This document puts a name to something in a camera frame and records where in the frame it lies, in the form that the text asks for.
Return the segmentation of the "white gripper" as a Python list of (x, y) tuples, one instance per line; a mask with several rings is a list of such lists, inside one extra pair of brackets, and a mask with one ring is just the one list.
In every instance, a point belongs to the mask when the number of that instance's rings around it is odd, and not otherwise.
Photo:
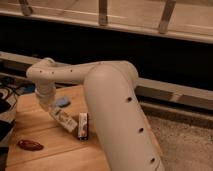
[(53, 82), (36, 83), (35, 94), (41, 108), (48, 111), (55, 99), (55, 84)]

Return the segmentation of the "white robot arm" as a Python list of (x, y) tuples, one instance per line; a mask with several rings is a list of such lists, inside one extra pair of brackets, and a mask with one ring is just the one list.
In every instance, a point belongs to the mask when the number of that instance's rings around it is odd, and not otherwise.
[(81, 84), (111, 171), (165, 171), (135, 95), (138, 72), (128, 61), (59, 66), (45, 58), (27, 69), (40, 105), (50, 106), (57, 82)]

